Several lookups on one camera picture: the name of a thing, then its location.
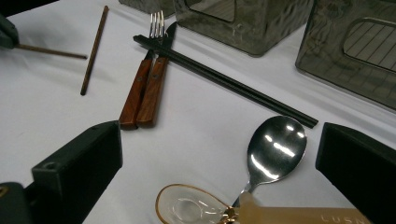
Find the cutlery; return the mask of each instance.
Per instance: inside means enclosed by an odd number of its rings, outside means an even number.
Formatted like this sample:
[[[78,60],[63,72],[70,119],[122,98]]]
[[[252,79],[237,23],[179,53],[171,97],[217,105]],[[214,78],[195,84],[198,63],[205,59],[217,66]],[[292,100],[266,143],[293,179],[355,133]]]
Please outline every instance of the cutlery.
[[[176,28],[173,23],[165,32],[163,14],[153,13],[148,36],[165,48],[171,48]],[[168,59],[160,54],[151,69],[153,58],[154,50],[149,49],[138,68],[119,118],[123,130],[153,127],[156,123]]]
[[[266,120],[251,137],[247,148],[249,181],[242,193],[260,184],[276,182],[290,174],[305,153],[304,127],[295,119],[276,116]],[[239,199],[233,207],[239,206]]]
[[[224,74],[207,67],[204,64],[198,63],[195,60],[178,53],[172,49],[166,49],[163,46],[157,44],[155,41],[151,41],[150,39],[142,36],[136,35],[134,36],[134,41],[141,44],[143,47],[148,49],[154,49],[155,51],[160,52],[161,54],[165,55],[174,63],[177,63],[192,72],[196,73],[197,75],[207,78],[220,86],[233,91],[241,96],[248,98],[249,100],[256,102],[259,105],[263,105],[269,109],[274,110],[275,112],[292,117],[297,119],[303,125],[308,128],[314,128],[315,125],[318,124],[318,120],[312,117],[307,116],[306,114],[288,106],[282,104],[281,102],[263,94],[262,92],[256,91],[249,86],[238,82],[235,79],[225,76]]]

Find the spoon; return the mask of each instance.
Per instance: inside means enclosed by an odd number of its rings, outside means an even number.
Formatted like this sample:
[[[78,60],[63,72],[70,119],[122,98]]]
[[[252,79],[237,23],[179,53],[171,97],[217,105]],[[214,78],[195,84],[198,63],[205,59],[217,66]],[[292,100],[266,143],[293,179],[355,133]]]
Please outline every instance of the spoon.
[[[241,193],[251,193],[257,186],[276,182],[291,173],[303,158],[305,147],[304,127],[297,120],[285,116],[266,120],[248,145],[250,178]],[[239,198],[233,207],[239,207]]]

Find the spoon handle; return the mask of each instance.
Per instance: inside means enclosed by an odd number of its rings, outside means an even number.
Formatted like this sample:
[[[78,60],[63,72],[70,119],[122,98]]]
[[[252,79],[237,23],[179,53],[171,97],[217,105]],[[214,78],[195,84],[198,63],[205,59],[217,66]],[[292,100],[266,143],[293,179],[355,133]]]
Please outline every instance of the spoon handle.
[[[242,190],[242,192],[241,192],[241,194],[242,193],[244,193],[244,192],[249,192],[249,193],[252,193],[253,192],[253,190],[255,189],[257,187],[257,185],[251,185],[250,184],[250,181],[248,181],[247,182],[247,185],[245,186],[245,188]],[[235,200],[235,202],[233,203],[233,206],[232,207],[239,207],[239,197],[238,198],[236,198],[236,200]]]

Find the plastic box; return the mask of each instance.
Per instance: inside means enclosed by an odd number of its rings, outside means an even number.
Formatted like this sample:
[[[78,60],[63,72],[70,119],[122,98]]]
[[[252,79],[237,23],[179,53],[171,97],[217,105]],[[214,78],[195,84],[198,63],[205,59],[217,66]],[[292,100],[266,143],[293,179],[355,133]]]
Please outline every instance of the plastic box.
[[[175,0],[177,23],[262,56],[305,24],[313,0]]]
[[[119,0],[119,2],[148,14],[162,10],[163,15],[168,17],[175,13],[173,0]]]
[[[316,0],[296,66],[396,109],[396,0]]]

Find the fork handle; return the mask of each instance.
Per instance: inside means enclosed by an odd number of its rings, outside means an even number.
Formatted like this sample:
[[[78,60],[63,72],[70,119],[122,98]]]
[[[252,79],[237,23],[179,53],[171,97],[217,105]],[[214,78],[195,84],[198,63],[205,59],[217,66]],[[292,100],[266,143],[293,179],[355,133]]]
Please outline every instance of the fork handle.
[[[148,85],[143,97],[143,102],[137,114],[136,124],[141,128],[155,126],[157,114],[163,93],[163,83],[166,73],[166,65],[169,59],[158,57],[148,77]]]
[[[123,130],[133,130],[137,128],[137,113],[139,112],[139,108],[141,107],[141,103],[143,101],[143,95],[145,93],[151,63],[151,59],[143,60],[140,63],[136,76],[134,77],[134,82],[119,118],[120,127]]]

